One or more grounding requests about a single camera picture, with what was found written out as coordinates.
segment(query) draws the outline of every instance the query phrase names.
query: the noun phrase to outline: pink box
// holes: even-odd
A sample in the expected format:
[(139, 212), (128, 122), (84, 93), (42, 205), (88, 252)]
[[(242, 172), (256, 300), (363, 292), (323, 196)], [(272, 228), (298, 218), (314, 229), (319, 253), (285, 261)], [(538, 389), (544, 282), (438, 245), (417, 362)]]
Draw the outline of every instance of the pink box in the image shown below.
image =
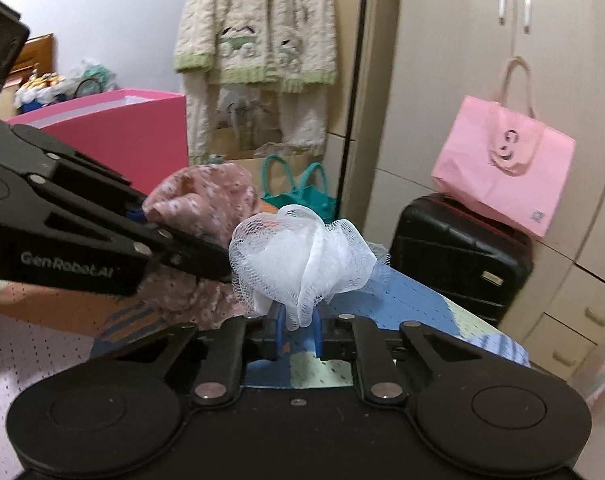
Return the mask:
[(188, 164), (185, 96), (151, 90), (116, 90), (18, 115), (30, 124), (113, 168), (149, 194)]

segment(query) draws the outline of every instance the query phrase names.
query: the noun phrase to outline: white wardrobe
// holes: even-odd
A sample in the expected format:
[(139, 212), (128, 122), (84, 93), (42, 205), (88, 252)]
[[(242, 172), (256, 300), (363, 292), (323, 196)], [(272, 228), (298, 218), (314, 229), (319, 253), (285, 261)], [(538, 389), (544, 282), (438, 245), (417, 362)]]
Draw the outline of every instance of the white wardrobe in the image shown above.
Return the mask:
[[(364, 234), (388, 245), (402, 209), (433, 192), (431, 169), (463, 98), (489, 99), (514, 54), (532, 67), (538, 117), (577, 145), (534, 272), (500, 328), (566, 378), (605, 341), (605, 0), (402, 0)], [(510, 108), (525, 110), (524, 90), (516, 72)]]
[[(347, 136), (349, 101), (358, 42), (361, 0), (334, 0), (339, 79), (328, 89), (329, 136), (324, 166), (329, 190), (336, 196)], [(367, 0), (362, 38), (360, 77), (345, 173), (341, 215), (359, 229), (365, 223), (367, 204), (374, 181), (374, 170), (385, 122), (393, 49), (396, 42), (400, 0)]]

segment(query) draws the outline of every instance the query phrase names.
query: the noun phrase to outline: pink cloth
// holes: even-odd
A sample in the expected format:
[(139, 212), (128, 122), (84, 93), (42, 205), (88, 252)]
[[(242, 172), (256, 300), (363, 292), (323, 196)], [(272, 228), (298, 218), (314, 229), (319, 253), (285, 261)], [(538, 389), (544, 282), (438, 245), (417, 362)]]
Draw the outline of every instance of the pink cloth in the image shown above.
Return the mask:
[[(251, 174), (232, 163), (190, 166), (174, 173), (151, 192), (142, 209), (151, 222), (224, 248), (229, 247), (236, 226), (261, 211)], [(199, 279), (165, 266), (150, 274), (138, 293), (169, 322), (190, 321), (202, 330), (247, 314), (230, 283)]]

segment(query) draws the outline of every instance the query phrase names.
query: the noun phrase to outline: pink tote bag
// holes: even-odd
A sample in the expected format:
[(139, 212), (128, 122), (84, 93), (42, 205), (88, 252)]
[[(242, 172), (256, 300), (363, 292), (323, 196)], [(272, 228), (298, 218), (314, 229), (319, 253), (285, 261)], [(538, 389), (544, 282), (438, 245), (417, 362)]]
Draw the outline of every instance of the pink tote bag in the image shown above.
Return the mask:
[[(529, 116), (504, 107), (511, 73), (527, 73)], [(536, 120), (531, 70), (509, 60), (493, 102), (467, 96), (432, 177), (476, 213), (536, 238), (545, 236), (567, 180), (575, 141)]]
[(80, 97), (18, 115), (118, 171), (145, 194), (188, 165), (185, 96), (123, 89)]

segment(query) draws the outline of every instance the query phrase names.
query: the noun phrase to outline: logo on bag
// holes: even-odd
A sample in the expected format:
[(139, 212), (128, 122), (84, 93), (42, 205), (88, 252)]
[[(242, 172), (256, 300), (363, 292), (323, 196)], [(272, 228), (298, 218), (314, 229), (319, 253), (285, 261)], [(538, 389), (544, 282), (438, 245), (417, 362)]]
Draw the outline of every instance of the logo on bag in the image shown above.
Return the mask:
[[(510, 149), (510, 146), (512, 144), (516, 144), (518, 142), (519, 137), (520, 136), (518, 135), (518, 132), (516, 130), (507, 130), (503, 134), (503, 138), (505, 139), (506, 144), (504, 146), (500, 146), (499, 150), (501, 152), (506, 152)], [(509, 150), (506, 155), (499, 155), (499, 157), (502, 160), (511, 160), (512, 158), (514, 158), (514, 150)]]
[(538, 209), (535, 209), (534, 214), (532, 214), (532, 220), (537, 224), (540, 224), (544, 217), (545, 213), (543, 213), (542, 211), (538, 211)]

